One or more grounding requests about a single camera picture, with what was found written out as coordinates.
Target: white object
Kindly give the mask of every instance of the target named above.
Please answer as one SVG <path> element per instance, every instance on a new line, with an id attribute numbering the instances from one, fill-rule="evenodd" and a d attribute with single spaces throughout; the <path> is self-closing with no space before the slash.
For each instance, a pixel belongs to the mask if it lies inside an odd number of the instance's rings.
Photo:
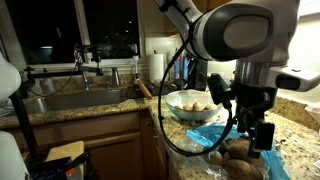
<path id="1" fill-rule="evenodd" d="M 148 56 L 149 61 L 149 79 L 151 83 L 154 80 L 162 79 L 164 72 L 164 55 L 153 54 Z"/>
<path id="2" fill-rule="evenodd" d="M 265 87 L 281 88 L 276 85 L 279 75 L 299 80 L 300 85 L 295 91 L 306 92 L 317 87 L 320 83 L 320 73 L 310 69 L 297 69 L 289 66 L 264 68 L 260 73 L 260 83 Z"/>
<path id="3" fill-rule="evenodd" d="M 7 62 L 0 52 L 0 101 L 13 94 L 21 84 L 18 70 Z"/>
<path id="4" fill-rule="evenodd" d="M 14 137 L 0 131 L 0 179 L 24 180 L 29 176 Z"/>

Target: drawer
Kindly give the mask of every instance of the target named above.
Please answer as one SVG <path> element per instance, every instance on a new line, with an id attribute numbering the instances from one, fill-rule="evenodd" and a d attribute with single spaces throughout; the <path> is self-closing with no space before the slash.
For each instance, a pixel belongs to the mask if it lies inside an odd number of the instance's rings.
<path id="1" fill-rule="evenodd" d="M 5 131 L 15 137 L 20 148 L 27 147 L 20 129 Z M 33 131 L 39 146 L 83 140 L 100 135 L 140 131 L 139 113 L 108 115 L 34 126 Z"/>

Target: backsplash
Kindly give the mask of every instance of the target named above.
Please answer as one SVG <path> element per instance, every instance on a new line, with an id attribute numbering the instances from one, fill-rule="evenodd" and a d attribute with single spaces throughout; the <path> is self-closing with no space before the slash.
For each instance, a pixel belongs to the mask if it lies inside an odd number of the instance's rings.
<path id="1" fill-rule="evenodd" d="M 307 105 L 277 97 L 271 112 L 318 131 L 320 124 L 304 109 Z"/>

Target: blue plastic bag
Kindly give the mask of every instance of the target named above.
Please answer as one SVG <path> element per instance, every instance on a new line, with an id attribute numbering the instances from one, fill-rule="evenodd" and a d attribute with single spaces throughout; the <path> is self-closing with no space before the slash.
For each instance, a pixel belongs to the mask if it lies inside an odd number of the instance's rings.
<path id="1" fill-rule="evenodd" d="M 220 138 L 224 127 L 225 125 L 223 124 L 212 123 L 209 126 L 187 130 L 186 135 L 204 147 L 211 147 Z M 241 135 L 237 132 L 237 127 L 233 126 L 226 139 L 239 138 Z M 270 180 L 289 179 L 288 174 L 283 169 L 284 162 L 278 151 L 272 148 L 271 151 L 263 151 L 261 156 L 265 160 L 265 165 L 270 168 L 268 172 Z"/>

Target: metal stand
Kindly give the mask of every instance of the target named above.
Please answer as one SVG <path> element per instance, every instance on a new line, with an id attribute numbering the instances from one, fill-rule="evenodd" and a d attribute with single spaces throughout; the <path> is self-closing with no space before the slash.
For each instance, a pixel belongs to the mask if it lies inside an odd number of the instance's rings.
<path id="1" fill-rule="evenodd" d="M 24 106 L 24 103 L 22 101 L 22 96 L 20 90 L 17 90 L 14 94 L 10 96 L 10 99 L 12 101 L 12 105 L 14 107 L 14 110 L 16 112 L 20 129 L 23 133 L 24 139 L 27 142 L 28 148 L 29 148 L 29 155 L 26 159 L 25 163 L 29 170 L 29 172 L 32 172 L 32 166 L 34 164 L 42 163 L 46 155 L 45 153 L 42 153 L 39 149 L 39 146 L 37 144 L 37 140 L 34 136 L 29 117 L 26 111 L 26 108 Z"/>

